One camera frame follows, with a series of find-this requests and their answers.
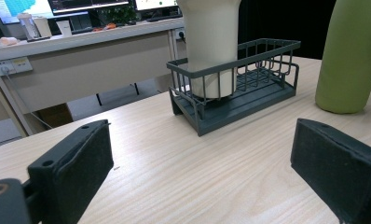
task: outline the computer monitor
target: computer monitor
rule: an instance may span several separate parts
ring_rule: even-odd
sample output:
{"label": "computer monitor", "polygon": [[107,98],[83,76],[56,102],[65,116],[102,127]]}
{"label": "computer monitor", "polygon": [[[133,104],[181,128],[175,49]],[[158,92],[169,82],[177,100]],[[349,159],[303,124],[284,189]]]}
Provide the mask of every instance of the computer monitor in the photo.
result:
{"label": "computer monitor", "polygon": [[17,15],[22,12],[48,19],[87,14],[87,11],[78,11],[77,13],[54,15],[48,0],[0,0],[0,20],[4,25],[20,22]]}
{"label": "computer monitor", "polygon": [[128,0],[48,0],[54,15],[91,10],[101,7],[116,7],[128,4]]}
{"label": "computer monitor", "polygon": [[177,7],[176,0],[133,0],[133,1],[136,11],[153,11],[163,8]]}

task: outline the metal wire rack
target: metal wire rack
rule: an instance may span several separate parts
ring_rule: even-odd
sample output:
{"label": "metal wire rack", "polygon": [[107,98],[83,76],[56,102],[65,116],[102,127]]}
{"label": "metal wire rack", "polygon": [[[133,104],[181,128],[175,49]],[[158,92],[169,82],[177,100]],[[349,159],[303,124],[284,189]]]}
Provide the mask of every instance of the metal wire rack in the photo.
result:
{"label": "metal wire rack", "polygon": [[[242,59],[197,72],[183,68],[187,58],[168,62],[167,67],[172,70],[173,86],[169,93],[173,113],[184,114],[198,136],[202,136],[295,96],[299,67],[292,59],[293,50],[300,44],[294,40],[257,39],[238,45],[239,55],[244,55]],[[223,83],[221,73],[228,70],[232,83]],[[218,97],[213,99],[206,94],[208,76],[217,79]],[[292,84],[286,81],[288,76],[292,76]],[[192,80],[196,78],[203,83],[199,95],[193,93]],[[222,97],[222,85],[232,85],[229,96]]]}

